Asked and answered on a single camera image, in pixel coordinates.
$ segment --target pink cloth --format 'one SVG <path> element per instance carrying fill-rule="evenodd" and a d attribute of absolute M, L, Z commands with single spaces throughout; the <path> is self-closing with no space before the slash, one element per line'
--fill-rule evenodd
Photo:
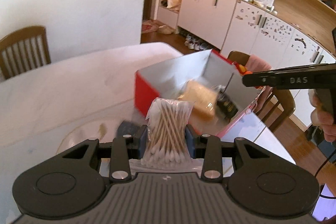
<path fill-rule="evenodd" d="M 272 66 L 268 64 L 265 60 L 253 54 L 248 59 L 245 67 L 247 68 L 247 70 L 251 72 L 259 72 L 259 71 L 265 71 L 265 70 L 272 69 Z M 272 93 L 272 88 L 270 86 L 267 86 L 265 90 L 260 94 L 258 98 L 258 104 L 256 108 L 254 109 L 254 112 L 258 112 L 263 107 L 266 99 L 271 93 Z"/>

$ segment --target metal screw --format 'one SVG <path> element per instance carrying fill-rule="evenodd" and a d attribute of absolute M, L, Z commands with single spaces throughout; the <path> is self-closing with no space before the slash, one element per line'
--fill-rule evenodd
<path fill-rule="evenodd" d="M 208 170 L 204 172 L 204 176 L 208 179 L 217 179 L 219 178 L 221 173 L 216 170 Z"/>
<path fill-rule="evenodd" d="M 119 170 L 119 171 L 114 171 L 112 173 L 112 178 L 114 179 L 125 179 L 127 177 L 128 177 L 128 173 L 125 171 Z"/>

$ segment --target human hand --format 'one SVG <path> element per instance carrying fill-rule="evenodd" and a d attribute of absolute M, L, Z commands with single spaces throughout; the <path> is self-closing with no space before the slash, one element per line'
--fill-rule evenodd
<path fill-rule="evenodd" d="M 315 90 L 309 90 L 309 100 L 315 109 L 310 115 L 311 122 L 314 126 L 319 126 L 324 132 L 324 139 L 327 142 L 333 142 L 336 140 L 336 124 L 334 123 L 334 117 L 326 111 L 322 110 L 322 103 L 317 97 Z"/>

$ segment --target cotton swab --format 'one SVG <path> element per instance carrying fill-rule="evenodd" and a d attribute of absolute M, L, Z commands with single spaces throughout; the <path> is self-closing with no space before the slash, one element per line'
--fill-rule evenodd
<path fill-rule="evenodd" d="M 157 98 L 149 113 L 149 144 L 142 165 L 171 168 L 188 160 L 184 127 L 190 115 L 186 102 L 168 102 Z"/>

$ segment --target plastic bag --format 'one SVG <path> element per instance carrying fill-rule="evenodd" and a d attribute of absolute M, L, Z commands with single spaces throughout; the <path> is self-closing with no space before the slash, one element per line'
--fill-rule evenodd
<path fill-rule="evenodd" d="M 175 7 L 179 3 L 180 3 L 180 0 L 167 0 L 167 8 Z"/>
<path fill-rule="evenodd" d="M 267 5 L 268 0 L 253 0 L 253 3 L 260 6 L 265 7 Z"/>
<path fill-rule="evenodd" d="M 178 99 L 194 102 L 194 109 L 202 117 L 213 119 L 215 116 L 217 94 L 218 92 L 207 88 L 199 82 L 189 80 L 186 83 L 183 94 Z"/>
<path fill-rule="evenodd" d="M 160 170 L 189 165 L 185 127 L 192 110 L 190 102 L 156 98 L 148 110 L 148 140 L 141 164 Z"/>

